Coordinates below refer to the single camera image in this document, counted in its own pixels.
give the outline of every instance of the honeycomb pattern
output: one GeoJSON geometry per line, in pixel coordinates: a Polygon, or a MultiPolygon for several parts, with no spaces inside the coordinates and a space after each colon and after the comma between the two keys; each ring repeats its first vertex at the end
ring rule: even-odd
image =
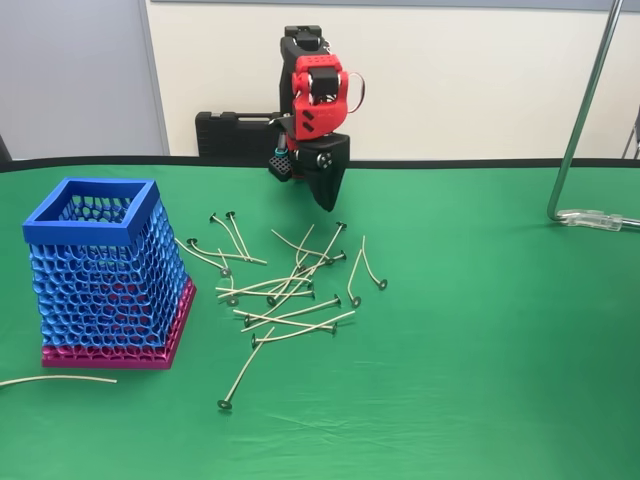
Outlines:
{"type": "Polygon", "coordinates": [[[169,368],[184,329],[196,287],[187,279],[178,303],[176,316],[169,328],[167,343],[163,347],[42,347],[45,367],[85,368],[169,368]]]}
{"type": "MultiPolygon", "coordinates": [[[[130,203],[74,196],[60,219],[119,223],[130,203]]],[[[160,200],[130,246],[30,249],[43,346],[165,346],[187,274],[160,200]]]]}
{"type": "Polygon", "coordinates": [[[58,220],[122,223],[130,198],[81,197],[74,195],[62,209],[58,220]]]}

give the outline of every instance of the white wall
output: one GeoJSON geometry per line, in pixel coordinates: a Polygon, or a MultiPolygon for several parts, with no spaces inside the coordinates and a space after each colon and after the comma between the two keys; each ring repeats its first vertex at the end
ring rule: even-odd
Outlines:
{"type": "MultiPolygon", "coordinates": [[[[319,24],[343,67],[367,80],[363,107],[340,130],[355,159],[561,157],[606,20],[522,9],[148,11],[173,155],[197,155],[199,111],[277,110],[283,27],[319,24]]],[[[640,15],[623,14],[577,155],[621,155],[639,104],[640,15]]]]}

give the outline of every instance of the green table surface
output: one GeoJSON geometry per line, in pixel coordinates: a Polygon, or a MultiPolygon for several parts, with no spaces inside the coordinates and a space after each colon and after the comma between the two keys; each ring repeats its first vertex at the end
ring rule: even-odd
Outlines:
{"type": "MultiPolygon", "coordinates": [[[[0,380],[118,379],[0,390],[0,479],[640,478],[640,237],[551,225],[555,173],[353,170],[330,214],[305,184],[260,169],[0,175],[0,380]],[[42,369],[21,224],[65,176],[156,179],[176,236],[209,250],[233,251],[208,218],[235,210],[249,251],[269,262],[234,261],[238,285],[290,272],[294,250],[271,228],[300,241],[313,223],[308,245],[323,250],[344,221],[334,253],[348,260],[318,271],[317,301],[347,298],[362,235],[389,287],[379,291],[359,268],[354,320],[335,337],[265,345],[232,413],[216,401],[251,353],[250,334],[216,299],[228,280],[184,252],[198,293],[171,370],[42,369]]],[[[638,169],[575,169],[561,203],[640,216],[638,185],[638,169]]],[[[311,304],[292,299],[281,311],[311,304]]],[[[267,309],[264,298],[240,307],[267,309]]]]}

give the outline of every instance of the chrome stand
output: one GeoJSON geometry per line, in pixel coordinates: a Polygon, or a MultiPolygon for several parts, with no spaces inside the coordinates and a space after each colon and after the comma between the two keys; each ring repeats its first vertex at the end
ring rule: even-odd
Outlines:
{"type": "Polygon", "coordinates": [[[591,76],[589,77],[589,83],[587,89],[584,92],[582,99],[582,105],[580,105],[580,111],[578,112],[578,118],[571,132],[571,138],[569,139],[569,145],[560,164],[560,170],[558,171],[558,177],[556,183],[553,186],[553,192],[551,192],[551,198],[549,199],[549,205],[547,206],[547,215],[551,220],[561,222],[568,226],[583,226],[600,228],[604,230],[611,230],[614,232],[619,231],[622,227],[640,229],[640,220],[633,218],[623,218],[621,215],[608,215],[597,210],[560,210],[557,211],[558,200],[564,187],[564,182],[567,179],[567,173],[571,167],[571,162],[576,153],[576,147],[582,135],[584,124],[589,114],[589,108],[593,101],[593,96],[596,93],[596,87],[598,86],[598,80],[600,80],[600,74],[604,67],[604,61],[607,58],[607,52],[611,45],[611,39],[613,38],[613,32],[616,29],[618,18],[620,17],[620,10],[622,9],[622,3],[624,0],[614,0],[609,11],[609,18],[600,41],[600,48],[598,49],[598,55],[596,61],[593,64],[591,70],[591,76]]]}

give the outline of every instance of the black table edge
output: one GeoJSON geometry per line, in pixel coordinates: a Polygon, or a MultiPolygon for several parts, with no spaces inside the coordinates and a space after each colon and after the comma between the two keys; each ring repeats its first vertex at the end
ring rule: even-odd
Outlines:
{"type": "MultiPolygon", "coordinates": [[[[349,168],[383,170],[429,170],[455,168],[549,168],[559,167],[560,158],[518,158],[491,160],[353,160],[349,168]]],[[[79,165],[181,165],[195,167],[267,168],[264,159],[219,159],[169,156],[91,156],[53,157],[0,163],[0,173],[36,168],[79,165]]],[[[576,158],[574,167],[639,168],[640,160],[614,158],[576,158]]]]}

